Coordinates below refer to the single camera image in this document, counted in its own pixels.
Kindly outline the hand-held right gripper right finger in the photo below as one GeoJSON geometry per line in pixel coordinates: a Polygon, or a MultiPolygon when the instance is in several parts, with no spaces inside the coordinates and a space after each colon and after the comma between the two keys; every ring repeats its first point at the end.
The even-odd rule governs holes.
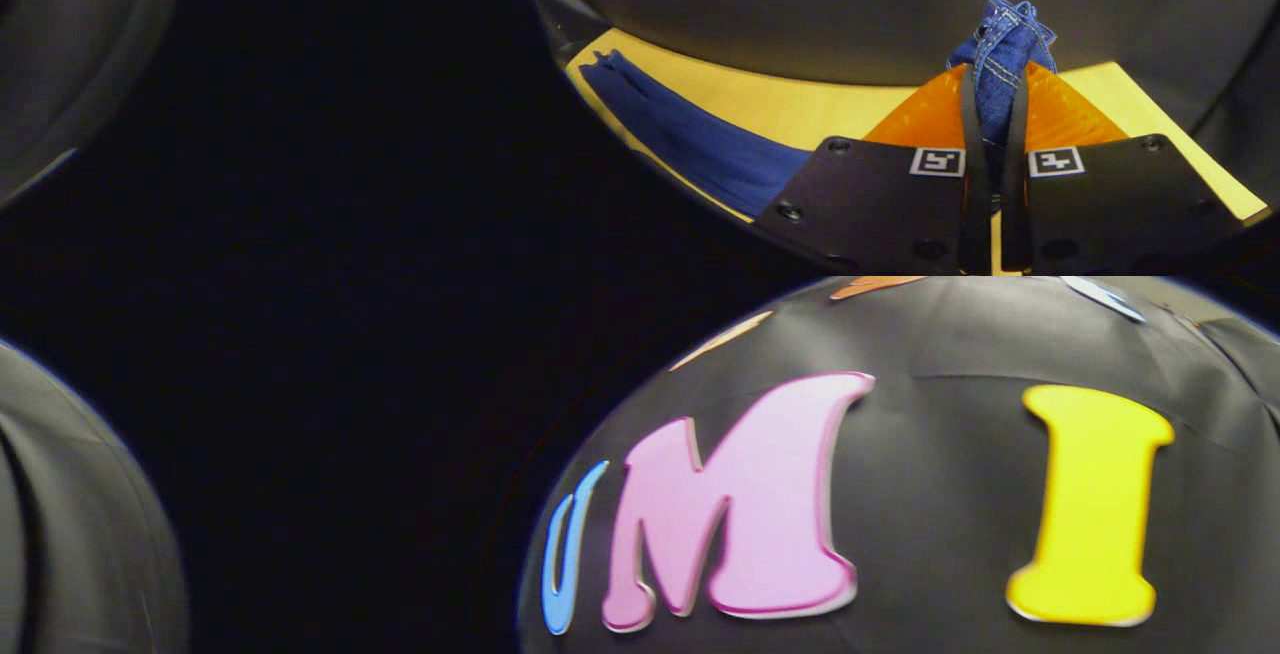
{"type": "Polygon", "coordinates": [[[1271,218],[1119,63],[1029,63],[1002,180],[1002,267],[1016,274],[1175,274],[1271,218]]]}

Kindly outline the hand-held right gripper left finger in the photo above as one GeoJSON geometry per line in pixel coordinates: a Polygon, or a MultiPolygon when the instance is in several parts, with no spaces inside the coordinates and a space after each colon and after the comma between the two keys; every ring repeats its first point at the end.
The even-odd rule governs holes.
{"type": "Polygon", "coordinates": [[[989,175],[968,67],[863,140],[828,136],[753,227],[842,274],[988,274],[989,175]]]}

